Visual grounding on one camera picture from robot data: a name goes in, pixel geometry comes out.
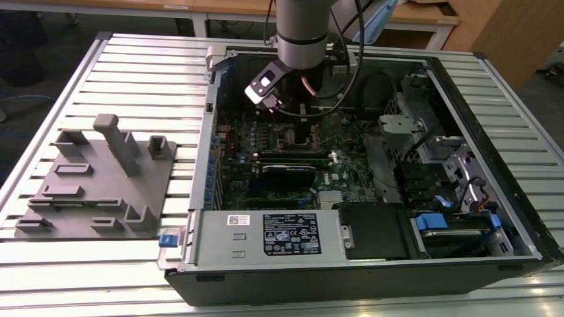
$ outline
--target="floor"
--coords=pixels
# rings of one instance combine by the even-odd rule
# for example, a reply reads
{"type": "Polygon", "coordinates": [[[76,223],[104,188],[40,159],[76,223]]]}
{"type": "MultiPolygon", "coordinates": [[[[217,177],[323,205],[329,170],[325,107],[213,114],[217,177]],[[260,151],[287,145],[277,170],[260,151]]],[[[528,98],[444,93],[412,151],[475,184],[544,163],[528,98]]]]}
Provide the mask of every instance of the floor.
{"type": "MultiPolygon", "coordinates": [[[[213,37],[253,40],[263,38],[264,24],[228,23],[225,29],[217,21],[212,21],[211,33],[213,37]]],[[[171,18],[80,15],[79,25],[71,26],[63,14],[45,13],[43,15],[43,27],[48,33],[49,43],[36,49],[36,56],[45,69],[47,78],[41,83],[27,88],[11,87],[0,79],[0,94],[41,94],[56,98],[99,31],[179,35],[179,29],[183,33],[189,34],[189,25],[189,22],[184,23],[183,21],[177,25],[171,18]]],[[[271,36],[273,33],[273,24],[271,24],[267,34],[271,36]]],[[[541,74],[536,74],[519,92],[519,96],[557,144],[564,147],[564,128],[561,127],[564,86],[547,81],[541,74]]],[[[8,115],[8,120],[0,123],[0,185],[8,177],[33,133],[47,116],[51,104],[52,102],[41,99],[11,100],[0,104],[1,110],[8,115]]]]}

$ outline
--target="motherboard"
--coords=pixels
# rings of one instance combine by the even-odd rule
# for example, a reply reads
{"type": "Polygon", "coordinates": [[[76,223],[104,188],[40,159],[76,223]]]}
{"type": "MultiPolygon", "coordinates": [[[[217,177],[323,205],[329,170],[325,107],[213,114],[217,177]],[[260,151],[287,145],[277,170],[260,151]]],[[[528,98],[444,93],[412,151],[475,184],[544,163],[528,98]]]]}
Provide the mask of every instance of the motherboard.
{"type": "Polygon", "coordinates": [[[371,128],[341,112],[304,127],[272,114],[220,115],[223,209],[331,209],[341,201],[377,201],[363,144],[371,128]]]}

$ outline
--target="gray bracket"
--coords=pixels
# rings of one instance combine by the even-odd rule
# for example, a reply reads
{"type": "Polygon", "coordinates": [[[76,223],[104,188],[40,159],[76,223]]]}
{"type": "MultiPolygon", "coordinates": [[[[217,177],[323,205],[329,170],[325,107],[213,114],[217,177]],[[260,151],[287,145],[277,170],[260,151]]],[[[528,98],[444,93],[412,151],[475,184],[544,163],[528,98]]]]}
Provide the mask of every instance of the gray bracket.
{"type": "Polygon", "coordinates": [[[17,238],[152,238],[157,234],[176,143],[135,141],[112,114],[96,117],[105,140],[63,130],[61,154],[16,224],[17,238]]]}

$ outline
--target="black cable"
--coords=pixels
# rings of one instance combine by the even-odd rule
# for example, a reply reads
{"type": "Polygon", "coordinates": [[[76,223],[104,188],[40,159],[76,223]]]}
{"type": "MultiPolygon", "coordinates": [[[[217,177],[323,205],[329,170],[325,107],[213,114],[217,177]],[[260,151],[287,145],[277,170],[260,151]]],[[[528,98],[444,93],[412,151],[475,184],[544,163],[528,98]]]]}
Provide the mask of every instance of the black cable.
{"type": "Polygon", "coordinates": [[[340,88],[333,91],[331,94],[325,94],[325,95],[320,95],[320,94],[315,94],[313,97],[316,97],[317,99],[331,99],[333,97],[337,96],[337,94],[340,94],[343,92],[343,90],[347,88],[347,84],[351,80],[351,59],[349,59],[349,50],[347,48],[347,42],[344,41],[344,35],[343,35],[343,31],[341,28],[339,26],[339,23],[336,22],[336,17],[333,14],[333,9],[329,10],[332,17],[333,17],[333,22],[336,25],[336,30],[339,31],[339,41],[341,42],[341,46],[344,49],[344,62],[347,63],[347,79],[344,80],[340,88]]]}
{"type": "Polygon", "coordinates": [[[268,46],[268,44],[267,44],[267,31],[268,31],[268,20],[271,19],[272,3],[275,3],[275,0],[271,0],[271,3],[268,4],[267,21],[264,21],[264,29],[263,29],[263,43],[264,43],[264,46],[268,46]]]}
{"type": "MultiPolygon", "coordinates": [[[[356,9],[357,12],[360,13],[360,11],[363,10],[360,7],[360,0],[355,0],[355,5],[356,5],[356,9]]],[[[292,112],[287,112],[283,109],[279,109],[277,111],[281,114],[285,114],[287,116],[295,117],[295,118],[320,118],[327,116],[328,114],[332,114],[333,112],[336,112],[339,110],[339,107],[341,106],[344,97],[348,95],[352,86],[356,83],[356,79],[359,77],[359,72],[360,72],[360,66],[363,64],[363,55],[364,55],[364,17],[360,14],[359,15],[359,25],[360,25],[360,45],[359,45],[359,60],[357,60],[357,67],[355,70],[355,74],[352,75],[351,81],[349,81],[349,85],[347,87],[347,90],[343,93],[343,98],[339,99],[339,101],[336,102],[336,104],[333,105],[333,107],[327,110],[325,112],[321,112],[319,114],[293,114],[292,112]]]]}
{"type": "Polygon", "coordinates": [[[481,179],[479,176],[475,176],[475,177],[472,177],[472,178],[468,180],[467,184],[464,185],[464,189],[463,189],[463,191],[461,191],[459,201],[456,202],[456,205],[455,205],[455,206],[453,206],[453,208],[452,208],[453,212],[460,211],[460,208],[461,208],[461,203],[463,203],[463,201],[464,201],[464,196],[467,195],[469,185],[471,185],[473,182],[476,182],[477,180],[483,180],[483,179],[481,179]]]}
{"type": "MultiPolygon", "coordinates": [[[[363,14],[364,14],[364,11],[367,11],[368,7],[372,5],[373,1],[375,1],[375,0],[369,0],[369,1],[365,3],[365,5],[364,5],[364,7],[363,7],[363,14]]],[[[356,21],[357,17],[359,17],[359,13],[356,13],[356,15],[351,18],[349,22],[347,22],[347,24],[344,25],[344,28],[343,28],[343,34],[347,32],[347,30],[348,30],[348,29],[349,29],[349,27],[352,26],[352,23],[355,23],[355,21],[356,21]]]]}
{"type": "Polygon", "coordinates": [[[421,138],[419,139],[419,141],[412,145],[409,150],[405,152],[403,160],[407,160],[409,155],[415,153],[415,151],[419,149],[423,143],[427,142],[427,140],[433,136],[439,128],[440,128],[440,125],[437,124],[433,127],[431,127],[429,130],[427,130],[425,134],[421,135],[421,138]]]}

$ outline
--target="orange wire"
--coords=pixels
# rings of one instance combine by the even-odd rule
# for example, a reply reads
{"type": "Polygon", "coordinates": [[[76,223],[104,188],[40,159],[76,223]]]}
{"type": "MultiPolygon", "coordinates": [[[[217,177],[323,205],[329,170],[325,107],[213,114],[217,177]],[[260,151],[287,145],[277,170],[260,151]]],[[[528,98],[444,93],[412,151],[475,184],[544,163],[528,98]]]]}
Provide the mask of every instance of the orange wire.
{"type": "Polygon", "coordinates": [[[317,92],[313,90],[313,88],[311,88],[311,85],[305,76],[301,76],[301,83],[303,83],[303,86],[305,87],[305,90],[309,92],[309,94],[312,96],[316,96],[317,92]]]}

